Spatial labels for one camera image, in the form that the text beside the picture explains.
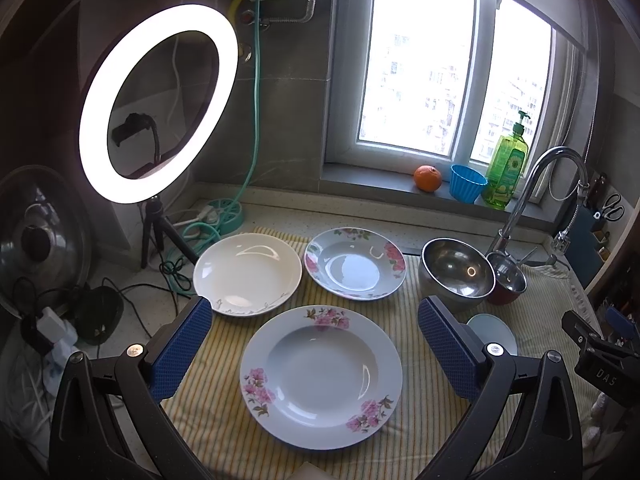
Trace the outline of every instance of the screw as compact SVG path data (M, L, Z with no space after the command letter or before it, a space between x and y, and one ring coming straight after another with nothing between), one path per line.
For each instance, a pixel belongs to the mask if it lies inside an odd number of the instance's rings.
M71 354L71 357L69 358L69 360L77 365L80 361L82 361L82 358L84 357L84 354L82 352L73 352Z
M129 357L137 357L142 354L143 350L144 348L142 347L142 345L131 345L129 348L127 348L127 355Z
M550 361L553 361L555 363L559 363L560 361L562 361L562 356L555 350L549 350L549 352L546 353L546 356Z
M487 345L486 349L491 355L498 356L504 354L504 348L498 345L498 343L491 343Z

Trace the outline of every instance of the window glass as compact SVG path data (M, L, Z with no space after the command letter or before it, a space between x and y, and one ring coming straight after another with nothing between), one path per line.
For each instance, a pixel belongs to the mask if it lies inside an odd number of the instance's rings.
M374 0L358 138L449 156L475 0Z
M489 163L500 135L510 134L520 119L531 116L524 140L531 149L544 101L551 55L551 27L513 0L499 0L495 13L494 52L484 109L471 158Z

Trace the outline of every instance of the pot lid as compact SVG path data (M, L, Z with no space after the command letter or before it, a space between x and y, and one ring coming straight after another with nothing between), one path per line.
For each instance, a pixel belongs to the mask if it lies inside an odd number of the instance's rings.
M84 284L91 261L86 212L58 173L45 166L12 171L0 181L0 211L0 290L18 311L32 312L44 290ZM59 294L46 300L51 307L62 302Z

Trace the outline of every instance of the tripod stand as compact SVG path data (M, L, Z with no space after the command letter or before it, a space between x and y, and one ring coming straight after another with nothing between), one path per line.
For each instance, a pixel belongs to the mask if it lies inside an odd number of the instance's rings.
M169 237L176 248L187 257L187 259L195 265L198 261L198 255L189 247L187 242L178 234L174 226L171 225L164 216L164 206L158 195L151 197L145 203L145 221L142 225L142 261L140 267L146 268L149 254L149 238L151 238L151 228L154 229L154 237L156 239L156 247L158 251L164 251L163 234Z

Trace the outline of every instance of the tangerine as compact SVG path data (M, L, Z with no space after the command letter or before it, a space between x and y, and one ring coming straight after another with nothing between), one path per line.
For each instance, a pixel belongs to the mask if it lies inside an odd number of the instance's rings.
M433 192L442 185L442 175L433 166L420 166L414 172L414 182L418 189Z

